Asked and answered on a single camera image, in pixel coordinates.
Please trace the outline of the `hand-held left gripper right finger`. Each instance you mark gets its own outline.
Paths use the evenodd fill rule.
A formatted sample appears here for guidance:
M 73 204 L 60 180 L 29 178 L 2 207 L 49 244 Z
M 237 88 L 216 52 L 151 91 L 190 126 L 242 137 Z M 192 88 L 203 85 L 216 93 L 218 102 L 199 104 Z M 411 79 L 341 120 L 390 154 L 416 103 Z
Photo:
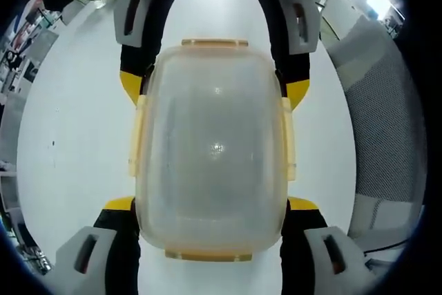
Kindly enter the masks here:
M 367 294 L 372 272 L 360 247 L 311 201 L 290 197 L 281 230 L 282 294 Z

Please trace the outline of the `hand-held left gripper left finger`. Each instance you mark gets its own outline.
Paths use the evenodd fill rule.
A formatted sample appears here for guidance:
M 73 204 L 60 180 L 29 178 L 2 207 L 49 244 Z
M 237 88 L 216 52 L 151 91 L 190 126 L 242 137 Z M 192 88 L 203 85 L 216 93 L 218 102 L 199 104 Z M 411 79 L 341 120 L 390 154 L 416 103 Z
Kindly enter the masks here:
M 140 227 L 135 198 L 111 200 L 92 227 L 56 252 L 56 294 L 137 294 Z

